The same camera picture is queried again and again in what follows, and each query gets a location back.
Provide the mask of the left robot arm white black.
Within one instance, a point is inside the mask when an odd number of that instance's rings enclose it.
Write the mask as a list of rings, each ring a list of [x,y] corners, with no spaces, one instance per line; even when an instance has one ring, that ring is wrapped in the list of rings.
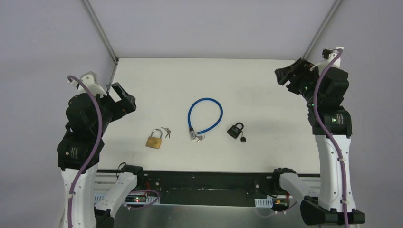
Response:
[[[104,198],[94,203],[95,177],[104,146],[102,136],[111,122],[136,110],[135,97],[119,83],[112,88],[120,97],[84,92],[69,100],[66,133],[57,147],[58,166],[66,191],[66,228],[112,228],[115,215],[128,194],[145,183],[141,166],[124,165]]]

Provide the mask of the small silver key bunch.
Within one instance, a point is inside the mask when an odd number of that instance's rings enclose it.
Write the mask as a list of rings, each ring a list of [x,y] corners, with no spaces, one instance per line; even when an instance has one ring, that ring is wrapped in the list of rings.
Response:
[[[166,131],[166,136],[165,136],[165,138],[170,138],[172,131],[171,131],[168,127],[161,127],[161,128]]]

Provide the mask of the brass padlock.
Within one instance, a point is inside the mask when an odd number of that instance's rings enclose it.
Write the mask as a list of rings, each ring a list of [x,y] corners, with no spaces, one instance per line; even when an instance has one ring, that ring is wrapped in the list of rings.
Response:
[[[162,135],[163,132],[161,129],[154,129],[148,137],[145,146],[148,148],[160,149],[162,144]]]

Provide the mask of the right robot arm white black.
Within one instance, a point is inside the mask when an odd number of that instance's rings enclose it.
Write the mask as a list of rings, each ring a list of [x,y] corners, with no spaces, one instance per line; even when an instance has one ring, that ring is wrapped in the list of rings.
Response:
[[[275,75],[278,84],[307,103],[319,153],[320,190],[309,187],[293,169],[277,168],[268,183],[269,191],[293,196],[306,225],[363,224],[365,214],[356,208],[349,178],[352,120],[341,105],[349,87],[348,73],[332,66],[320,79],[319,68],[301,58],[277,69]]]

